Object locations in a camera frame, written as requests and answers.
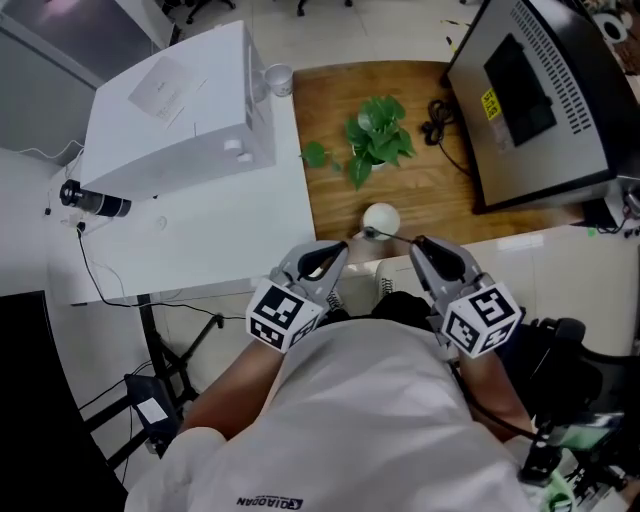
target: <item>white table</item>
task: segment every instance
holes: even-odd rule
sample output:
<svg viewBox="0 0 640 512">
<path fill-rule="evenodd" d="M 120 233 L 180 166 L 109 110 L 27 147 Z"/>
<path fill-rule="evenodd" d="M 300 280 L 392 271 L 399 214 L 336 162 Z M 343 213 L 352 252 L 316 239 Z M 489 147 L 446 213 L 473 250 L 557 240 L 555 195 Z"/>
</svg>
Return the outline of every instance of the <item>white table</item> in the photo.
<svg viewBox="0 0 640 512">
<path fill-rule="evenodd" d="M 127 296 L 229 281 L 236 282 L 234 292 L 249 291 L 250 280 L 267 274 L 291 247 L 315 240 L 293 101 L 272 95 L 271 102 L 273 167 L 134 202 L 126 217 L 92 232 L 96 217 L 85 215 L 87 256 L 117 272 Z M 51 179 L 49 190 L 47 256 L 53 295 L 65 304 L 100 300 L 71 227 L 80 211 L 58 199 L 64 181 L 63 169 Z M 123 295 L 113 273 L 92 263 L 90 267 L 106 299 Z"/>
</svg>

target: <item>paper label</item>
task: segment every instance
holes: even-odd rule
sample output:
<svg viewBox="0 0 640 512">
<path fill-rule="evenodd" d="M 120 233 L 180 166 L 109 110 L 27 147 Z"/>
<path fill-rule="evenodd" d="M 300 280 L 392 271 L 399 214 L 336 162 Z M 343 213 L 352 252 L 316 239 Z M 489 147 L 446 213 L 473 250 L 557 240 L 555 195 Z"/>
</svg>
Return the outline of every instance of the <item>paper label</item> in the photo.
<svg viewBox="0 0 640 512">
<path fill-rule="evenodd" d="M 487 114 L 487 119 L 491 121 L 498 114 L 502 113 L 498 97 L 496 96 L 493 87 L 482 95 L 482 106 Z"/>
<path fill-rule="evenodd" d="M 136 407 L 149 423 L 157 423 L 169 417 L 155 398 L 149 398 L 149 400 L 137 404 Z"/>
<path fill-rule="evenodd" d="M 168 127 L 204 82 L 178 61 L 160 57 L 129 101 Z"/>
</svg>

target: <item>green leaf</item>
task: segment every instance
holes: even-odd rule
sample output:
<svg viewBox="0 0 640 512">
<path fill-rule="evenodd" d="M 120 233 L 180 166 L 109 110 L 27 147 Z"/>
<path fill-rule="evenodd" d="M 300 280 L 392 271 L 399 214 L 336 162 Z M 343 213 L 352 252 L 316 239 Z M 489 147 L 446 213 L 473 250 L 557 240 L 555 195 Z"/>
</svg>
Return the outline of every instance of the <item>green leaf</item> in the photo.
<svg viewBox="0 0 640 512">
<path fill-rule="evenodd" d="M 358 114 L 358 126 L 367 132 L 373 129 L 371 119 L 369 119 L 369 114 L 362 111 Z"/>
<path fill-rule="evenodd" d="M 347 140 L 352 146 L 366 146 L 369 142 L 367 132 L 362 129 L 355 119 L 348 119 L 345 122 L 347 129 Z"/>
<path fill-rule="evenodd" d="M 384 132 L 369 132 L 369 137 L 371 137 L 371 142 L 375 148 L 379 148 L 383 144 L 386 144 L 393 137 L 393 133 L 384 133 Z"/>
<path fill-rule="evenodd" d="M 382 130 L 384 125 L 386 124 L 387 117 L 384 112 L 384 108 L 382 106 L 382 100 L 377 96 L 374 96 L 369 101 L 365 101 L 360 107 L 360 112 L 366 114 L 371 122 L 371 128 L 367 129 L 368 132 L 371 130 Z"/>
<path fill-rule="evenodd" d="M 359 190 L 371 174 L 371 158 L 368 155 L 354 156 L 349 160 L 349 179 Z"/>
<path fill-rule="evenodd" d="M 324 146 L 316 141 L 309 142 L 300 156 L 306 160 L 309 167 L 323 167 L 326 160 Z"/>
<path fill-rule="evenodd" d="M 415 155 L 416 150 L 413 149 L 413 142 L 411 142 L 411 135 L 404 128 L 400 128 L 398 132 L 400 135 L 400 149 L 409 155 Z"/>
<path fill-rule="evenodd" d="M 391 115 L 396 119 L 404 119 L 406 115 L 406 111 L 404 107 L 400 105 L 398 100 L 396 100 L 393 96 L 387 96 L 385 99 L 386 109 L 391 111 Z"/>
<path fill-rule="evenodd" d="M 400 143 L 397 140 L 392 139 L 379 148 L 374 147 L 373 144 L 369 144 L 369 146 L 367 146 L 367 149 L 369 150 L 369 153 L 371 153 L 371 156 L 373 156 L 374 158 L 377 158 L 378 160 L 382 160 L 384 162 L 391 162 L 396 167 L 400 166 L 398 162 L 398 151 L 400 150 Z"/>
</svg>

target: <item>black cable connector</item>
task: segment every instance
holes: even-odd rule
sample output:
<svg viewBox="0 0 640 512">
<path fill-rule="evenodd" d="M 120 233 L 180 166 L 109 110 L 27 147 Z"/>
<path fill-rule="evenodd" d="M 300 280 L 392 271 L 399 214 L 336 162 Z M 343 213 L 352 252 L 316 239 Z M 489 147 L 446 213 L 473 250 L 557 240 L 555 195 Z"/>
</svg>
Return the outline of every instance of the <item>black cable connector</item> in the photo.
<svg viewBox="0 0 640 512">
<path fill-rule="evenodd" d="M 444 156 L 447 157 L 449 162 L 451 162 L 462 174 L 471 177 L 469 171 L 455 162 L 442 146 L 442 141 L 444 140 L 444 127 L 455 121 L 453 117 L 453 109 L 448 103 L 442 100 L 431 101 L 427 108 L 431 120 L 426 121 L 420 127 L 420 130 L 425 135 L 425 144 L 427 146 L 440 146 L 440 150 Z"/>
</svg>

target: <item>black device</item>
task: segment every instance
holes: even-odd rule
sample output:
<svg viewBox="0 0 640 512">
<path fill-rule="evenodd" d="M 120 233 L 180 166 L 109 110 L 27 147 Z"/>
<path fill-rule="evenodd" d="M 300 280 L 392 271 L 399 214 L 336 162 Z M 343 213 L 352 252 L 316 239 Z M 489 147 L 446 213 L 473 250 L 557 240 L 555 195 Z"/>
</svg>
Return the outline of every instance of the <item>black device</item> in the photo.
<svg viewBox="0 0 640 512">
<path fill-rule="evenodd" d="M 578 0 L 484 0 L 442 84 L 476 213 L 637 197 L 640 107 Z"/>
<path fill-rule="evenodd" d="M 102 217 L 124 217 L 131 210 L 131 201 L 128 199 L 85 190 L 75 180 L 64 182 L 60 188 L 60 201 L 64 206 L 79 208 Z"/>
</svg>

